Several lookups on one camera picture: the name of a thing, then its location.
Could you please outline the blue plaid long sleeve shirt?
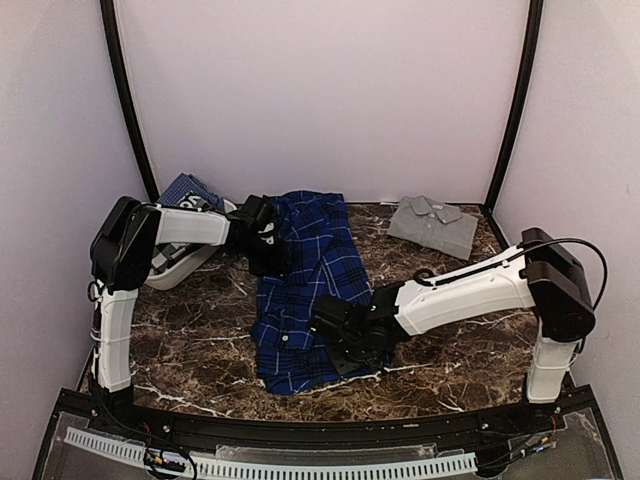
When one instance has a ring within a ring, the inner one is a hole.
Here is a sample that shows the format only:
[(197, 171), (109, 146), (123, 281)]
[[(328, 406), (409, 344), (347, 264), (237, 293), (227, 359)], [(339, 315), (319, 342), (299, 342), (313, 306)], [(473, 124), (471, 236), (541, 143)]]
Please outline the blue plaid long sleeve shirt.
[(288, 396), (340, 380), (327, 340), (310, 330), (314, 302), (331, 295), (366, 305), (371, 287), (341, 194), (294, 191), (272, 205), (290, 267), (258, 281), (251, 338), (257, 376), (269, 393)]

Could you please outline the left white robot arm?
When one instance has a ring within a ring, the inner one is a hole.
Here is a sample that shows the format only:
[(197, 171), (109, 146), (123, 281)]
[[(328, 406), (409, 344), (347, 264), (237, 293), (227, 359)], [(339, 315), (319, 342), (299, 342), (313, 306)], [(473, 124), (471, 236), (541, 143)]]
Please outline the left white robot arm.
[(248, 260), (251, 275), (279, 276), (289, 271), (289, 255), (277, 238), (278, 226), (278, 215), (267, 197), (251, 195), (230, 212), (120, 198), (90, 247), (92, 393), (107, 398), (132, 394), (129, 357), (134, 307), (151, 273), (157, 245), (228, 247)]

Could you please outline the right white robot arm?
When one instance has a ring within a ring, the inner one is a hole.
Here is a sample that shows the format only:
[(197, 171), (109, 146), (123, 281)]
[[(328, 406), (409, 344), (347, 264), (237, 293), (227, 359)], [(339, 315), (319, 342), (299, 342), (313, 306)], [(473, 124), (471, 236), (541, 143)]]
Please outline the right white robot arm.
[(525, 400), (510, 413), (521, 434), (534, 432), (581, 344), (594, 330), (602, 300), (593, 295), (570, 239), (554, 239), (540, 228), (520, 242), (472, 266), (435, 276), (416, 271), (407, 281), (374, 290), (366, 305), (323, 295), (313, 303), (310, 329), (328, 341), (334, 368), (346, 376), (394, 352), (396, 345), (435, 328), (489, 313), (530, 308), (539, 326)]

